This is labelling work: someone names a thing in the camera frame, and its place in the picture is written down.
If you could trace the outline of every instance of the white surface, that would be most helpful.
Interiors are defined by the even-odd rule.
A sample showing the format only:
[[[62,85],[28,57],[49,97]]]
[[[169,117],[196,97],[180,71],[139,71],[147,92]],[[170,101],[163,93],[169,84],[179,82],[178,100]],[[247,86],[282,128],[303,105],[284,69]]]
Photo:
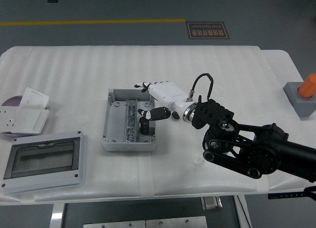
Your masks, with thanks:
[[[1,204],[264,193],[311,186],[281,171],[254,180],[208,163],[201,145],[207,128],[196,130],[171,118],[157,121],[153,152],[103,150],[108,88],[169,80],[189,92],[205,72],[214,78],[211,98],[234,112],[237,122],[275,122],[289,133],[289,141],[316,147],[315,114],[301,120],[283,92],[284,81],[299,79],[284,51],[255,46],[14,47],[0,58],[0,101],[20,95],[27,86],[49,95],[51,114],[42,134],[85,132],[87,168],[80,187],[18,196],[5,196],[0,189]],[[208,86],[201,78],[195,100],[199,94],[206,99]],[[10,148],[11,138],[0,135],[2,177]]]

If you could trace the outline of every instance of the gray electrical box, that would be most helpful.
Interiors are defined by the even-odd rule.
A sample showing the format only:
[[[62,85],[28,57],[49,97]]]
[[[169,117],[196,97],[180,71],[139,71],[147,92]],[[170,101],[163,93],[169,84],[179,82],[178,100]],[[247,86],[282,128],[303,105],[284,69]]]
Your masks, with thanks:
[[[138,109],[150,111],[155,100],[149,92],[138,89],[109,89],[102,144],[107,151],[153,151],[156,147],[154,121],[149,133],[139,132]]]
[[[81,185],[84,164],[81,131],[15,138],[1,187],[20,193]]]

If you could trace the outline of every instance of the screw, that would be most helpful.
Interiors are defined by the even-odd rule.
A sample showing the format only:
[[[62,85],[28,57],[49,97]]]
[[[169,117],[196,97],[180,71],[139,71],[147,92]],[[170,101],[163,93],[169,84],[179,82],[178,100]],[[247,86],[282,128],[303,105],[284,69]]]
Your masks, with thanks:
[[[219,148],[218,143],[217,143],[217,142],[214,142],[214,141],[210,143],[210,146],[211,146],[211,148],[213,148],[213,149],[215,149],[215,150]]]

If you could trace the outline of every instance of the gray block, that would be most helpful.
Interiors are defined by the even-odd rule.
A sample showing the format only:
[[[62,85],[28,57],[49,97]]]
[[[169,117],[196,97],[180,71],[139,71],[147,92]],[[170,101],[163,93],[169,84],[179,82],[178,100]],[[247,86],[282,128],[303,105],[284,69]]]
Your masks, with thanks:
[[[285,91],[291,105],[299,117],[310,116],[316,110],[316,94],[311,98],[301,96],[297,89],[302,82],[288,82],[283,90]]]

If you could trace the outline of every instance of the white electrical socket panel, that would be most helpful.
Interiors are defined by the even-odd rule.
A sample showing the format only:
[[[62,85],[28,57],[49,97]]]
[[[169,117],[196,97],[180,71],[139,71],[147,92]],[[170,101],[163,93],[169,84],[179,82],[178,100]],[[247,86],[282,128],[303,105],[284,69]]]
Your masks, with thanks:
[[[48,102],[49,96],[46,96],[43,93],[27,87],[23,94],[19,107],[45,110]]]
[[[49,96],[27,87],[18,107],[0,107],[0,132],[40,134],[49,115],[48,101]]]
[[[0,107],[0,132],[40,134],[48,118],[49,110]]]

